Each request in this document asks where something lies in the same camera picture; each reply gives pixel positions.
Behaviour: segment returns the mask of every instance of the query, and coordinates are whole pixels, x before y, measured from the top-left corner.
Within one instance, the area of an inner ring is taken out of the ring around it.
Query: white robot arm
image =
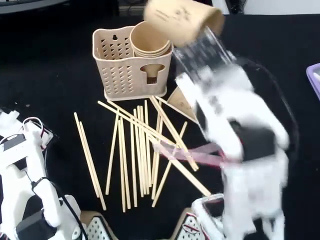
[[[282,189],[287,182],[289,135],[258,96],[243,68],[207,28],[194,43],[174,51],[183,73],[176,78],[209,142],[228,162],[221,164],[223,195],[192,204],[210,239],[242,240],[262,218],[270,240],[284,239]],[[205,204],[224,198],[223,213]]]
[[[2,131],[2,134],[13,135],[0,141],[1,232],[10,240],[70,240],[79,224],[70,207],[78,219],[81,211],[73,196],[59,199],[56,188],[47,179],[42,149],[52,139],[52,133],[45,132],[42,123],[41,127],[31,121],[22,124],[16,119],[19,113],[13,113],[0,114],[2,130],[14,130]],[[15,164],[24,160],[26,167],[19,169]],[[34,195],[41,199],[43,208],[24,217],[28,200]]]

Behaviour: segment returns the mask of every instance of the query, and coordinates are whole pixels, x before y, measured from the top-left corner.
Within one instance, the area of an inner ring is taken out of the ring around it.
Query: black table surface
[[[159,239],[171,236],[184,208],[201,193],[175,168],[169,172],[155,208],[149,196],[138,197],[138,208],[122,213],[118,147],[115,148],[110,195],[103,211],[91,183],[73,112],[83,121],[99,182],[104,192],[111,148],[113,113],[97,104],[105,101],[103,86],[92,57],[95,29],[134,25],[139,17],[107,18],[54,23],[23,21],[2,28],[0,34],[0,106],[17,110],[22,118],[37,116],[59,137],[48,152],[48,174],[63,191],[72,194],[82,210],[102,212],[120,239]],[[235,55],[266,66],[277,78],[299,124],[298,161],[283,194],[286,239],[319,238],[320,103],[306,76],[306,68],[320,62],[320,15],[226,17],[222,40]],[[249,75],[254,86],[286,127],[288,116],[277,92],[258,69]],[[168,94],[174,90],[175,68],[168,78]],[[142,100],[119,104],[131,111]],[[156,123],[151,106],[150,122]],[[180,129],[184,118],[165,108]],[[130,127],[125,125],[127,146]],[[164,134],[170,137],[165,129]],[[184,141],[189,148],[205,143],[200,130],[189,122]],[[161,158],[162,176],[167,160]],[[220,172],[201,166],[195,176],[212,192],[222,190]]]

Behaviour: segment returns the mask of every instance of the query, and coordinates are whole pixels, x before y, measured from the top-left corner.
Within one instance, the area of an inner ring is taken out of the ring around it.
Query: wooden chopstick
[[[111,143],[111,150],[110,150],[110,158],[109,158],[109,166],[108,166],[108,172],[107,172],[107,177],[106,177],[106,186],[105,186],[105,194],[106,195],[109,195],[109,189],[110,189],[112,163],[114,161],[115,145],[116,145],[116,138],[117,138],[118,119],[119,119],[119,115],[117,114],[115,117],[115,121],[114,121],[112,143]]]
[[[125,176],[124,176],[124,159],[122,150],[122,134],[121,134],[121,121],[118,120],[118,138],[119,138],[119,155],[120,155],[120,180],[121,180],[121,200],[122,211],[126,212],[126,193],[125,193]]]
[[[90,152],[90,149],[89,149],[89,145],[88,145],[86,133],[85,133],[85,130],[84,130],[84,126],[82,125],[81,121],[79,122],[79,124],[80,124],[81,133],[82,133],[82,136],[83,136],[84,144],[85,144],[85,147],[86,147],[86,151],[88,153],[90,164],[91,164],[91,167],[92,167],[92,172],[93,172],[93,176],[94,176],[94,179],[95,179],[95,184],[96,184],[96,187],[97,187],[97,190],[98,190],[99,198],[100,198],[100,201],[101,201],[102,209],[104,211],[106,211],[107,210],[106,202],[105,202],[104,196],[103,196],[102,191],[101,191],[100,183],[99,183],[99,180],[98,180],[98,176],[97,176],[96,168],[95,168],[95,165],[94,165],[94,161],[92,159],[91,152]]]
[[[87,148],[86,148],[85,141],[84,141],[84,136],[83,136],[81,128],[80,128],[78,115],[77,115],[76,112],[74,112],[73,115],[74,115],[75,123],[76,123],[77,129],[78,129],[78,132],[79,132],[79,136],[80,136],[83,152],[84,152],[84,155],[85,155],[86,164],[87,164],[88,169],[89,169],[89,173],[90,173],[92,185],[93,185],[93,188],[94,188],[94,192],[95,192],[96,197],[99,198],[99,193],[98,193],[98,188],[97,188],[97,185],[96,185],[95,176],[94,176],[93,169],[92,169],[92,166],[91,166],[91,163],[90,163],[90,160],[89,160]]]
[[[159,133],[162,132],[164,125],[164,121],[162,118],[160,118],[160,123],[159,123]],[[160,160],[160,152],[156,152],[155,155],[155,170],[154,170],[154,179],[153,179],[153,187],[152,187],[152,195],[151,199],[155,199],[156,196],[156,190],[157,190],[157,182],[158,182],[158,171],[159,171],[159,160]]]
[[[192,158],[192,156],[188,153],[188,148],[185,145],[185,143],[182,141],[181,137],[179,137],[179,134],[171,121],[169,120],[168,116],[166,115],[165,111],[161,108],[159,103],[157,102],[156,98],[154,96],[150,97],[150,100],[152,104],[154,105],[155,109],[160,113],[161,117],[163,118],[164,124],[172,134],[174,140],[177,142],[177,144],[185,151],[185,157],[187,158],[190,166],[194,171],[197,171],[199,169],[197,163],[195,160]]]
[[[161,141],[164,141],[167,144],[170,144],[170,145],[173,145],[173,146],[176,145],[171,140],[169,140],[167,137],[159,134],[155,129],[153,129],[152,127],[148,126],[144,122],[140,121],[139,119],[137,119],[135,116],[133,116],[132,114],[130,114],[129,112],[124,110],[119,105],[115,104],[114,102],[112,102],[110,100],[108,100],[108,103],[111,104],[112,106],[114,106],[116,109],[108,106],[107,104],[105,104],[105,103],[103,103],[101,101],[98,101],[99,105],[103,106],[104,108],[108,109],[109,111],[111,111],[111,112],[113,112],[115,114],[119,114],[119,116],[122,117],[124,120],[127,120],[128,122],[133,123],[134,125],[137,125],[139,128],[142,128],[144,132],[155,136],[156,138],[160,139]]]
[[[142,122],[144,122],[143,119],[143,107],[142,106],[138,106],[137,107],[137,112],[138,112],[138,119],[141,120]],[[149,183],[148,183],[148,168],[147,168],[147,153],[146,153],[146,140],[145,140],[145,132],[143,131],[142,127],[140,128],[140,153],[142,158],[141,158],[141,170],[143,171],[143,176],[144,176],[144,188],[145,188],[145,192],[147,195],[150,194],[149,192]]]
[[[168,107],[172,108],[173,110],[175,110],[176,112],[178,112],[179,114],[183,115],[184,117],[186,117],[187,119],[191,120],[192,122],[194,122],[195,124],[198,123],[197,120],[195,120],[194,118],[188,116],[187,114],[185,114],[183,111],[179,110],[178,108],[176,108],[175,106],[171,105],[170,103],[168,103],[166,100],[164,100],[163,98],[159,97],[159,96],[154,96],[156,99],[158,99],[160,102],[164,103],[165,105],[167,105]]]
[[[148,102],[144,100],[144,122],[149,125],[149,113],[148,113]],[[151,159],[150,159],[150,141],[148,134],[145,133],[145,147],[146,147],[146,164],[147,164],[147,172],[148,172],[148,183],[149,188],[152,186],[151,181]]]
[[[157,132],[159,132],[159,126],[160,126],[160,114],[158,113],[156,118],[156,128],[155,128]],[[152,184],[154,184],[154,181],[155,181],[156,157],[157,157],[157,152],[154,151],[153,159],[152,159],[152,173],[151,173]]]
[[[133,115],[135,117],[137,117],[137,110],[136,109],[133,109]],[[144,183],[143,183],[143,176],[142,176],[142,170],[141,170],[140,136],[139,136],[139,129],[138,129],[137,125],[134,125],[134,131],[135,131],[136,154],[137,154],[137,161],[138,161],[140,195],[143,198],[144,197]]]
[[[195,176],[193,176],[186,168],[179,162],[174,156],[172,156],[166,148],[164,148],[153,135],[150,135],[150,141],[154,144],[159,146],[161,152],[164,155],[168,156],[169,161],[204,195],[210,196],[210,191],[198,180]]]
[[[136,158],[135,158],[135,133],[134,125],[130,123],[130,137],[131,137],[131,167],[132,167],[132,188],[133,188],[133,205],[138,206],[137,196],[137,178],[136,178]]]
[[[180,131],[180,137],[181,137],[181,138],[182,138],[183,135],[185,134],[185,131],[186,131],[186,128],[187,128],[187,124],[188,124],[188,123],[185,121],[184,124],[183,124],[183,126],[182,126],[182,128],[181,128],[181,131]],[[175,156],[175,154],[176,154],[176,148],[173,150],[172,155]],[[159,199],[159,196],[160,196],[160,193],[161,193],[161,191],[162,191],[162,188],[164,187],[164,184],[165,184],[165,181],[166,181],[166,179],[167,179],[167,176],[168,176],[169,170],[170,170],[170,168],[171,168],[171,165],[172,165],[171,161],[169,161],[168,164],[166,165],[166,168],[165,168],[164,174],[163,174],[163,176],[162,176],[162,179],[161,179],[161,181],[160,181],[158,190],[156,191],[156,195],[155,195],[155,197],[153,198],[153,199],[154,199],[154,200],[153,200],[153,203],[152,203],[152,207],[153,207],[153,208],[154,208],[154,207],[156,206],[156,204],[157,204],[157,201],[158,201],[158,199]]]
[[[123,152],[123,172],[124,172],[124,183],[125,183],[125,196],[126,196],[126,207],[131,209],[130,201],[130,189],[129,189],[129,176],[128,176],[128,165],[127,165],[127,153],[126,153],[126,140],[125,140],[125,127],[124,120],[121,117],[121,143],[122,143],[122,152]]]

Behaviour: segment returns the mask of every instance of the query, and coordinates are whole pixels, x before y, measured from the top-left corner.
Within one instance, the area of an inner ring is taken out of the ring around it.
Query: purple container
[[[307,67],[306,75],[320,100],[320,63]]]

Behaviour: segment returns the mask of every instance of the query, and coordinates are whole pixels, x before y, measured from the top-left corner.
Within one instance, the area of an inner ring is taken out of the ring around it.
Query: beige plastic basket
[[[155,57],[134,57],[129,36],[134,26],[118,29],[97,29],[92,35],[92,55],[96,61],[108,100],[120,101],[146,98],[167,93],[167,78],[172,48]],[[162,64],[157,77],[148,77],[143,66]]]

